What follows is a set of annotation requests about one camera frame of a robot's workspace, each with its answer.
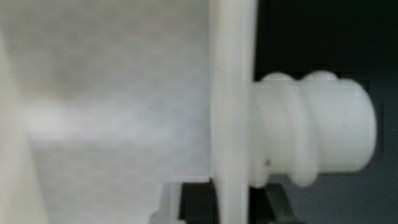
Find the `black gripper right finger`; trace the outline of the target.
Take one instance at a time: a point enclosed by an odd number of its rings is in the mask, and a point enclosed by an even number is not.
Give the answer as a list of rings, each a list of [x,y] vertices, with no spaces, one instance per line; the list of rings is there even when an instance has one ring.
[[[264,187],[264,195],[269,205],[269,215],[264,218],[266,224],[298,224],[298,218],[292,213],[287,201],[285,191],[280,184],[269,184]]]

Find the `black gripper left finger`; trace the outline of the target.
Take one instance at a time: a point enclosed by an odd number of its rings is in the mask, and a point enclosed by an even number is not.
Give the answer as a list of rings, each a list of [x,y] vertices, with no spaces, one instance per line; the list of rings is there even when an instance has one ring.
[[[218,202],[211,182],[182,184],[177,219],[184,224],[218,224]]]

